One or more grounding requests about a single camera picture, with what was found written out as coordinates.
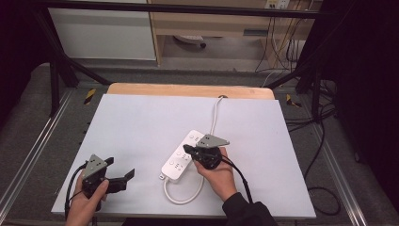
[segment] person's right hand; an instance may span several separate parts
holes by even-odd
[[[219,150],[222,155],[227,157],[225,148],[221,147]],[[216,169],[208,170],[198,161],[194,161],[194,164],[197,167],[198,173],[208,180],[216,195],[218,195],[223,202],[233,194],[237,193],[234,176],[232,174],[232,167],[230,165],[221,162]]]

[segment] sleeve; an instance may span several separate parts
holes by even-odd
[[[240,192],[223,203],[223,211],[228,219],[227,226],[277,226],[269,210],[261,202],[248,203]]]

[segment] aluminum rail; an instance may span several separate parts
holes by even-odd
[[[330,20],[335,16],[337,16],[337,14],[333,12],[320,12],[320,11],[311,11],[311,10],[284,10],[284,9],[276,10],[276,9],[267,9],[267,8],[228,8],[228,7],[140,4],[140,3],[111,3],[111,2],[89,2],[89,1],[68,1],[68,0],[59,0],[59,1],[34,0],[31,3],[34,6],[42,8],[172,12],[172,13],[216,14],[216,15],[325,19],[325,20]]]

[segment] floor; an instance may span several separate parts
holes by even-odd
[[[259,41],[238,40],[227,38],[205,38],[207,47],[184,44],[168,37],[166,40],[163,64],[157,66],[154,62],[104,62],[101,60],[85,60],[84,63],[93,71],[105,78],[118,82],[140,83],[172,83],[172,84],[202,84],[224,86],[261,87],[283,75],[289,70],[267,70],[267,61],[260,61],[263,49]],[[289,62],[282,60],[284,67],[290,68]],[[48,69],[43,66],[32,74],[32,80],[24,92],[20,103],[12,110],[8,123],[0,131],[0,159],[2,161],[0,193],[0,220],[3,225],[57,225],[62,224],[61,216],[49,213],[56,189],[62,184],[64,175],[69,170],[73,155],[79,149],[79,142],[84,139],[88,122],[95,112],[96,105],[101,99],[101,93],[106,87],[95,84],[82,74],[78,74],[82,83],[78,89],[64,89],[72,98],[65,106],[62,117],[57,121],[53,131],[47,131],[49,137],[41,134],[49,120],[50,87]],[[309,95],[295,93],[296,80],[292,80],[275,89],[275,95],[280,100],[285,118],[308,117],[306,109]],[[90,105],[82,105],[88,90],[97,88]],[[292,101],[303,104],[303,107],[286,104],[286,95],[290,94]],[[311,161],[314,150],[317,149],[320,127],[307,126],[291,133],[292,142],[302,170]],[[47,139],[43,146],[38,147],[38,137]],[[324,153],[317,158],[314,168],[307,180],[309,186],[329,187],[337,196],[340,203],[345,203],[351,197],[345,197],[341,185],[337,183],[333,164],[328,163],[328,152],[331,151],[337,159],[339,169],[355,199],[359,213],[351,213],[353,209],[342,206],[338,216],[329,217],[317,213],[317,219],[299,221],[299,225],[399,225],[398,214],[392,209],[391,203],[379,188],[373,174],[366,165],[356,163],[350,143],[339,124],[339,119],[333,117],[326,120],[326,136]],[[32,153],[33,148],[40,150],[39,154]],[[34,161],[26,162],[27,156]],[[30,166],[25,173],[21,173],[21,166]],[[317,206],[333,211],[336,207],[334,199],[328,194],[311,192],[311,199]],[[351,217],[364,216],[364,222],[355,222]],[[109,222],[106,225],[118,225]],[[280,225],[293,225],[291,220],[279,220]]]

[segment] black tripod leg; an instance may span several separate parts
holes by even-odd
[[[43,16],[42,9],[32,8],[31,12],[40,27],[40,30],[38,32],[42,32],[49,43],[49,55],[56,62],[56,70],[59,72],[59,75],[64,80],[65,85],[67,87],[76,87],[79,84],[79,80],[74,74],[72,68],[66,64],[65,60],[63,60],[61,55],[61,53],[63,53],[62,47],[60,46],[57,38],[54,36],[52,29],[47,24]]]
[[[96,80],[97,82],[103,84],[103,85],[111,85],[113,82],[110,82],[106,80],[105,78],[101,77],[97,73],[92,72],[91,70],[85,68],[81,64],[77,63],[73,59],[69,58],[67,55],[63,55],[64,59],[68,61],[76,70],[80,71],[81,73],[84,73],[85,75],[89,76],[90,78]]]
[[[58,70],[54,62],[50,63],[50,78],[51,78],[51,113],[53,117],[59,108],[59,84],[58,84]]]

